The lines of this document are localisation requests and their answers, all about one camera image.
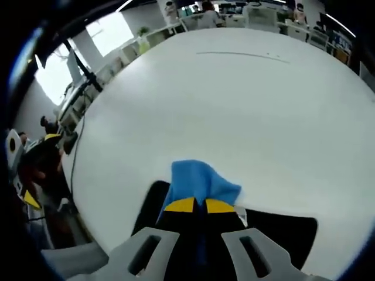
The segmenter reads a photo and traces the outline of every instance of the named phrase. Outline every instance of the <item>bright window light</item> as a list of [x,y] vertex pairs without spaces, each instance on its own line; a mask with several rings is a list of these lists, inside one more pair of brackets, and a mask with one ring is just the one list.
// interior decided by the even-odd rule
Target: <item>bright window light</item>
[[[88,67],[81,53],[76,49],[76,45],[69,40],[74,52],[82,63]],[[42,87],[46,95],[51,101],[59,105],[64,99],[66,87],[72,82],[69,68],[67,66],[67,58],[69,51],[65,45],[61,44],[46,61],[45,68],[42,67],[39,58],[35,57],[38,70],[35,73],[35,79]]]
[[89,24],[86,29],[102,56],[109,54],[133,38],[121,13],[111,13]]

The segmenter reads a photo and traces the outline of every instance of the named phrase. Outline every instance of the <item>ceiling light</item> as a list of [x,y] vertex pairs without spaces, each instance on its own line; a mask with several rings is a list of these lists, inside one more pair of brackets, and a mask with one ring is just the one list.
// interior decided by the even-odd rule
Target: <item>ceiling light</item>
[[121,11],[125,6],[127,6],[128,4],[130,4],[130,2],[132,2],[133,0],[127,0],[127,2],[123,3],[119,8],[116,9],[116,12],[119,12]]
[[326,16],[329,17],[331,20],[335,21],[336,23],[338,23],[342,28],[344,28],[346,31],[348,31],[354,38],[356,37],[353,32],[351,32],[345,25],[343,25],[342,23],[340,23],[337,19],[335,19],[334,17],[328,15],[327,13],[326,13]]

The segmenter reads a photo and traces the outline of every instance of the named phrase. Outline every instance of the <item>white table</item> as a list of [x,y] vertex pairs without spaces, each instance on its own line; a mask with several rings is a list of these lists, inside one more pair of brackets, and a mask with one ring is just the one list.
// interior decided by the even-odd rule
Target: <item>white table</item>
[[[178,34],[120,72],[88,109],[75,202],[109,253],[130,236],[151,183],[171,180],[173,161],[203,160],[242,186],[237,205],[316,218],[302,270],[336,279],[375,215],[372,96],[351,69],[288,36]],[[73,155],[63,158],[68,183]]]

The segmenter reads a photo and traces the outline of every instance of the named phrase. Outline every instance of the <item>blue cloth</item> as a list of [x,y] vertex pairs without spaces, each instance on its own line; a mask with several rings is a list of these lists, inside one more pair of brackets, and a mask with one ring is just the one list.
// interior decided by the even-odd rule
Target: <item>blue cloth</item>
[[172,163],[172,182],[165,197],[159,218],[167,205],[189,197],[195,197],[199,205],[212,198],[233,205],[241,186],[220,177],[208,164],[198,160]]

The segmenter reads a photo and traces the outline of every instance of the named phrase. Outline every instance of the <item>chair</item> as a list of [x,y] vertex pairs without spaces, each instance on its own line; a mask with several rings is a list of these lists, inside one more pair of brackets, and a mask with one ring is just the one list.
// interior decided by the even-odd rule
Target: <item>chair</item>
[[245,23],[243,19],[235,18],[233,15],[225,18],[227,28],[244,28]]
[[312,30],[310,32],[310,37],[308,39],[308,43],[323,50],[327,50],[327,42],[328,42],[328,35],[319,32],[317,30]]
[[202,13],[197,15],[187,16],[184,18],[179,19],[181,25],[183,26],[186,32],[197,30],[198,29],[198,21],[203,17]]
[[299,28],[294,25],[288,26],[288,35],[294,39],[306,42],[307,34],[309,32],[306,29]]
[[277,11],[263,7],[244,9],[245,27],[278,33]]

